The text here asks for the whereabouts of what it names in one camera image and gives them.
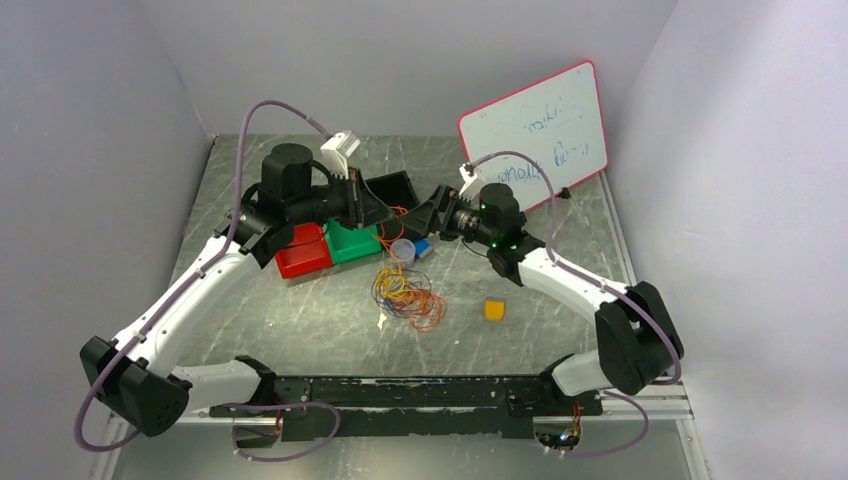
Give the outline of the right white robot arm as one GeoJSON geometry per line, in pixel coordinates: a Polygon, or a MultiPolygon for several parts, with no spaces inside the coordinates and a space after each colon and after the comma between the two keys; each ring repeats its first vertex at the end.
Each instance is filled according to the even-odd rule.
{"type": "Polygon", "coordinates": [[[510,187],[486,185],[472,203],[442,186],[400,220],[421,235],[485,246],[499,276],[557,300],[594,325],[596,349],[567,355],[546,369],[549,380],[539,398],[548,412],[565,413],[585,392],[612,388],[634,395],[666,373],[679,378],[684,349],[658,289],[646,281],[614,282],[567,261],[525,230],[526,215],[510,187]]]}

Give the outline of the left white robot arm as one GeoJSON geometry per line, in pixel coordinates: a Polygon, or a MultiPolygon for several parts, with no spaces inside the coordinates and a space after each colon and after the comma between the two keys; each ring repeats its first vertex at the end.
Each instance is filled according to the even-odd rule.
{"type": "Polygon", "coordinates": [[[360,141],[346,135],[327,139],[318,151],[275,146],[259,180],[238,186],[234,207],[178,280],[112,338],[96,336],[82,347],[87,401],[102,403],[147,437],[209,407],[236,404],[254,416],[271,411],[275,375],[257,360],[182,367],[179,358],[215,305],[259,275],[293,242],[298,226],[335,220],[352,229],[389,219],[389,208],[354,165],[360,151],[360,141]]]}

